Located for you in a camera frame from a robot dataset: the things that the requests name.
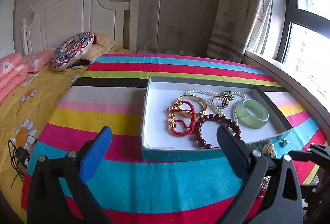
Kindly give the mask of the pearl earring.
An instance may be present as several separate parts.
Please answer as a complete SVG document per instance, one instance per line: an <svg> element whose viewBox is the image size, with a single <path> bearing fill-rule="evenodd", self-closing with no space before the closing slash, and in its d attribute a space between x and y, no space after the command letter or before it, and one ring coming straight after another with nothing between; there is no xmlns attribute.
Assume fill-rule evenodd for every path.
<svg viewBox="0 0 330 224"><path fill-rule="evenodd" d="M285 146L287 146L288 144L289 144L288 139L283 139L283 140L280 141L280 145L281 145L281 147L285 147Z"/></svg>

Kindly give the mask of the white pearl necklace green beads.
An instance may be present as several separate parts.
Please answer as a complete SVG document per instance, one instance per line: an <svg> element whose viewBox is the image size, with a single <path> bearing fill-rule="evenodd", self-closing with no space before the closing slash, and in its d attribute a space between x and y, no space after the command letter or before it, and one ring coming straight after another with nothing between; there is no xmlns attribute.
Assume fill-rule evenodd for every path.
<svg viewBox="0 0 330 224"><path fill-rule="evenodd" d="M247 98L244 93L238 91L222 91L222 92L212 92L202 89L190 89L185 94L194 95L201 97L207 102L214 112L219 112L222 116L223 111L231 106L232 108L232 120L238 123L236 115L236 106L239 101Z"/></svg>

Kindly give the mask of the silver rhinestone brooch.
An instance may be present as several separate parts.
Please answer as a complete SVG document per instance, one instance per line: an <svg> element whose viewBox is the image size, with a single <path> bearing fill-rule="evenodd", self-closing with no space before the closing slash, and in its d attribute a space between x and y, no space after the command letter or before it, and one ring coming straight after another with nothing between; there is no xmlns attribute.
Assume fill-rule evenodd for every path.
<svg viewBox="0 0 330 224"><path fill-rule="evenodd" d="M258 193L258 196L257 196L258 198L262 198L262 197L265 196L267 188L268 188L269 183L270 183L270 179L271 179L271 177L264 177L263 178L263 181L261 183L259 193Z"/></svg>

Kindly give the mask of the teal jewelry box tray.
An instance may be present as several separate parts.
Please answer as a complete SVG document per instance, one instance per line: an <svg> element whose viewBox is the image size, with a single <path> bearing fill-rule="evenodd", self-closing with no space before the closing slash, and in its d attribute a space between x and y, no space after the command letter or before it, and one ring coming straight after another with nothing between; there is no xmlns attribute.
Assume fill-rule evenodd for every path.
<svg viewBox="0 0 330 224"><path fill-rule="evenodd" d="M252 129L232 120L232 108L207 112L196 118L194 107L178 107L176 99L190 89L212 92L238 91L257 100L269 112L268 122ZM148 80L141 126L141 154L147 162L186 162L219 158L223 151L217 140L217 129L226 127L234 137L250 148L275 155L274 144L287 139L292 125L268 97L267 88L242 83L222 83L202 79L152 76Z"/></svg>

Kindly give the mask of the green jade bangle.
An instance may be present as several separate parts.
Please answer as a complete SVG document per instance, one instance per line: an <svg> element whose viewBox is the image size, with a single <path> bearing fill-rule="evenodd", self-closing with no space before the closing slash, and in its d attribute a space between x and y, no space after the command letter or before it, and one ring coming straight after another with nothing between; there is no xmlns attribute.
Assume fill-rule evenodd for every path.
<svg viewBox="0 0 330 224"><path fill-rule="evenodd" d="M252 129L262 128L269 120L269 112L265 106L250 98L237 103L236 115L240 123Z"/></svg>

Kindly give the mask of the dark framed window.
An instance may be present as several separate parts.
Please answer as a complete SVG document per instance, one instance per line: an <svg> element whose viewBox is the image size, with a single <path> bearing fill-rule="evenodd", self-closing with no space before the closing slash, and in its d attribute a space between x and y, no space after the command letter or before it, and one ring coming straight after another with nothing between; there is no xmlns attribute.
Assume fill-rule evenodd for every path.
<svg viewBox="0 0 330 224"><path fill-rule="evenodd" d="M285 0L277 61L294 77L329 98L329 0Z"/></svg>

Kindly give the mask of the gold bangle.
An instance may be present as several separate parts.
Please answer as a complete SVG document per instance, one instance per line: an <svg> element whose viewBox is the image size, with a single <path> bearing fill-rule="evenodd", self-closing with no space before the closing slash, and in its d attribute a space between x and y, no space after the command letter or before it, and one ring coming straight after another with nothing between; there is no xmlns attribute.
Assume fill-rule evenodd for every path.
<svg viewBox="0 0 330 224"><path fill-rule="evenodd" d="M196 118L202 117L206 114L207 102L201 97L184 94L179 96L175 101L178 107L188 106L189 104L187 102L189 102L194 107Z"/></svg>

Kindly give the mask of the striped colourful tablecloth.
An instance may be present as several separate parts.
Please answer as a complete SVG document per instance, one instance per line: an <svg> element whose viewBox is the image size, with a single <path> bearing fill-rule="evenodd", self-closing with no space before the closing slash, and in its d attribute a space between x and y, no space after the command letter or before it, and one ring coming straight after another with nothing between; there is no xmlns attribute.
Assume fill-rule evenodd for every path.
<svg viewBox="0 0 330 224"><path fill-rule="evenodd" d="M238 192L238 179L222 156L217 124L201 132L213 149L198 147L192 136L168 129L168 108L191 89L238 91L260 100L266 92L275 106L260 129L240 126L254 143L284 133L289 141L278 156L325 144L326 136L308 111L277 81L244 64L189 56L104 55L73 83L51 111L32 153L21 196L27 198L40 155L61 158L108 126L112 143L93 178L87 181L98 203L115 223L213 223Z"/></svg>

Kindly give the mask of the pink folded blanket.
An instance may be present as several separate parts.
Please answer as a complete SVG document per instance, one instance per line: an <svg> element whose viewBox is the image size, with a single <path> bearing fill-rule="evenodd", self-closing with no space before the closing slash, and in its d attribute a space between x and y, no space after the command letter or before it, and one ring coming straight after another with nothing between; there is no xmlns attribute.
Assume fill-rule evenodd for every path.
<svg viewBox="0 0 330 224"><path fill-rule="evenodd" d="M56 49L22 56L11 53L1 58L1 103L26 80L29 73L38 73L53 58Z"/></svg>

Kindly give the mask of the beige patterned curtain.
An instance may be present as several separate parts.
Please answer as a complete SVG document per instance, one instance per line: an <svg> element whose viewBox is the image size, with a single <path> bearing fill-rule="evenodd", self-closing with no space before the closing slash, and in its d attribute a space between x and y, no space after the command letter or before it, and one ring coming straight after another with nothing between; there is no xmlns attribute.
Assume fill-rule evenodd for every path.
<svg viewBox="0 0 330 224"><path fill-rule="evenodd" d="M277 56L284 30L285 0L219 0L207 56L240 62L247 50Z"/></svg>

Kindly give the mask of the white nightstand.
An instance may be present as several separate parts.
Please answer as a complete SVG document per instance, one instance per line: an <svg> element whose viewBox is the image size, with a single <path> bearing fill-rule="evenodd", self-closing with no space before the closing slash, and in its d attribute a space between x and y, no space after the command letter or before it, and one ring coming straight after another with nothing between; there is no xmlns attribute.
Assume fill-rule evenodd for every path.
<svg viewBox="0 0 330 224"><path fill-rule="evenodd" d="M138 54L166 54L166 55L181 55L181 56L196 56L191 51L185 51L185 50L147 50L147 49L139 49L137 51Z"/></svg>

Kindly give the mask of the round patterned cushion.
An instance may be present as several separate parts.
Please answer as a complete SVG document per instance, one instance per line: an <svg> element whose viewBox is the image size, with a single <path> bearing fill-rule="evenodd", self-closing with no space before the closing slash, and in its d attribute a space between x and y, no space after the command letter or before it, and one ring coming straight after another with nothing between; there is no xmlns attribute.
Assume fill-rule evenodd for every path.
<svg viewBox="0 0 330 224"><path fill-rule="evenodd" d="M65 41L55 51L50 66L57 71L65 70L88 53L94 38L92 32L82 32Z"/></svg>

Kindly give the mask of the beige plush pillow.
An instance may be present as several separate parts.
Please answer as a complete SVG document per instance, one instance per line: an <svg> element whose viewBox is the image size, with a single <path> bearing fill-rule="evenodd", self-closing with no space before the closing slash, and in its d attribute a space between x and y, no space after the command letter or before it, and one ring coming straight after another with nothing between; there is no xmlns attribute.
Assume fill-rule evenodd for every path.
<svg viewBox="0 0 330 224"><path fill-rule="evenodd" d="M90 47L86 57L98 58L104 54L113 54L118 53L118 48L113 40L108 38L103 32L94 32L94 41L92 46Z"/></svg>

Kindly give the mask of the white bed headboard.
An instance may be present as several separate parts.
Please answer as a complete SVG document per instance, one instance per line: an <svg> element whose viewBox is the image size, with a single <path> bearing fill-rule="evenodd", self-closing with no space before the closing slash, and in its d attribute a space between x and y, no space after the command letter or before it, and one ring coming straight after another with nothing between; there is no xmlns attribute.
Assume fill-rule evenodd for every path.
<svg viewBox="0 0 330 224"><path fill-rule="evenodd" d="M59 47L76 34L103 32L119 48L137 52L140 0L42 0L32 8L33 19L22 22L24 53Z"/></svg>

